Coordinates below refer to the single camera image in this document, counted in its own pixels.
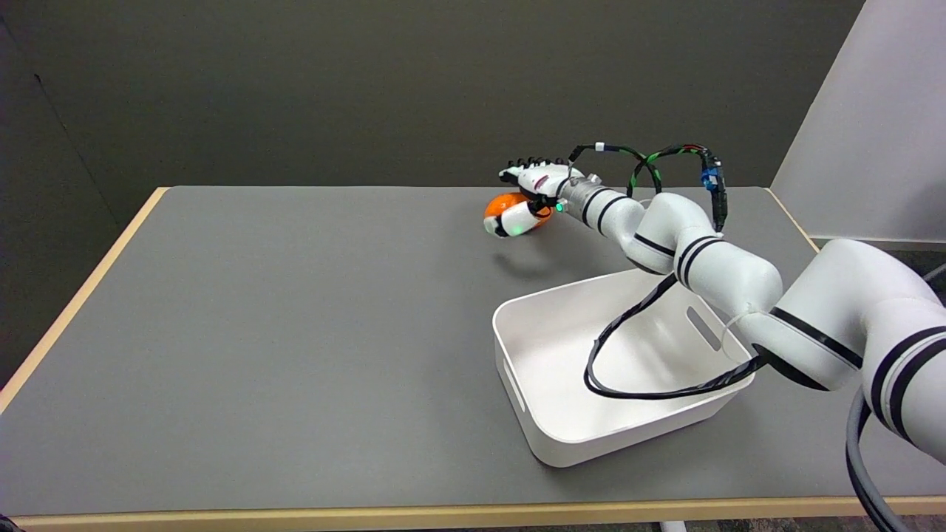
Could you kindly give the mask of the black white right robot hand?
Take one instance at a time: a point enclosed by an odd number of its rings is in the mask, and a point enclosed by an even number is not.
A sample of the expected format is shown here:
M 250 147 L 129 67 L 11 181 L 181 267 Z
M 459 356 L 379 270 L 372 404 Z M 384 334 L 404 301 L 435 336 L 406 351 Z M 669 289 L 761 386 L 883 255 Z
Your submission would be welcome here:
M 561 211 L 557 205 L 565 186 L 584 178 L 584 173 L 561 160 L 518 160 L 507 166 L 499 179 L 516 191 L 488 203 L 483 215 L 486 232 L 506 239 L 537 229 Z

